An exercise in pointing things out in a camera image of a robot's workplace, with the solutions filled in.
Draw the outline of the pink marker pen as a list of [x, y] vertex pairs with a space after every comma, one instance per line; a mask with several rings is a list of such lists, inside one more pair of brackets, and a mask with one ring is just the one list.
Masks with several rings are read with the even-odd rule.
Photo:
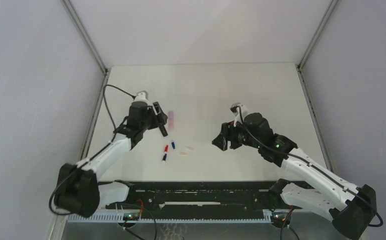
[[173, 131], [174, 130], [174, 117], [173, 116], [169, 116], [167, 123], [168, 123], [169, 131]]

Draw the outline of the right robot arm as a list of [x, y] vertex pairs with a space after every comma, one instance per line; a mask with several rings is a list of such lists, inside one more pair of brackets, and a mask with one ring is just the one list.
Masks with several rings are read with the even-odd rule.
[[290, 180], [279, 179], [270, 188], [270, 203], [276, 208], [286, 204], [315, 213], [328, 221], [344, 237], [359, 240], [377, 216], [376, 191], [369, 185], [357, 186], [312, 160], [284, 135], [274, 133], [260, 113], [237, 113], [221, 125], [212, 145], [222, 151], [248, 146], [261, 157], [292, 172], [312, 186], [305, 189]]

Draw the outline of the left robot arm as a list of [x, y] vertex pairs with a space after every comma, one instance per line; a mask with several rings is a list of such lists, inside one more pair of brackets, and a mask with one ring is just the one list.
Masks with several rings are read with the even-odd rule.
[[104, 173], [124, 154], [131, 151], [148, 130], [159, 129], [167, 136], [165, 125], [168, 116], [159, 102], [148, 104], [133, 101], [128, 115], [113, 131], [111, 140], [91, 157], [75, 164], [65, 163], [59, 170], [56, 187], [51, 193], [48, 206], [52, 213], [65, 210], [64, 215], [76, 214], [84, 218], [92, 216], [98, 208], [111, 203], [129, 209], [136, 205], [137, 195], [130, 191], [131, 184], [114, 180], [99, 184]]

